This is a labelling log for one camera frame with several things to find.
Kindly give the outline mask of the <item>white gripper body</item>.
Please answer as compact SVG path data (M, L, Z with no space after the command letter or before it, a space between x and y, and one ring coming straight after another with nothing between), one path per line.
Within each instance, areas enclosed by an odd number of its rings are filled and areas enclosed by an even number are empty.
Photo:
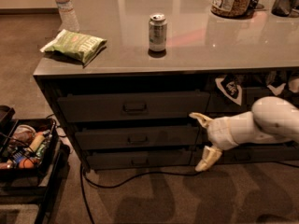
M208 125L207 134L212 145L221 150L248 143L253 137L253 115L246 112L213 119Z

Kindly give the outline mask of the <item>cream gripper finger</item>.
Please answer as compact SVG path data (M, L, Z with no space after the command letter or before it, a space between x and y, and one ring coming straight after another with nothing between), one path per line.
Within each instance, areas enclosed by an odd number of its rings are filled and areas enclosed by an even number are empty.
M212 118L198 112L192 112L189 114L189 116L192 119L196 119L203 128L207 128L212 121Z
M211 166L213 166L221 157L222 150L217 147L205 146L202 154L202 159L195 166L196 172L207 171Z

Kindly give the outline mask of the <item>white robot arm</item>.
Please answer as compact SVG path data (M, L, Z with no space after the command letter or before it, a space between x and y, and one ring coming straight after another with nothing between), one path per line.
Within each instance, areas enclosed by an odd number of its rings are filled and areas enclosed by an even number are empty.
M211 146L205 146L196 172L203 172L214 165L225 150L243 144L278 144L299 142L299 110L290 102L274 96L257 100L251 110L231 117L210 118L192 112L206 129Z

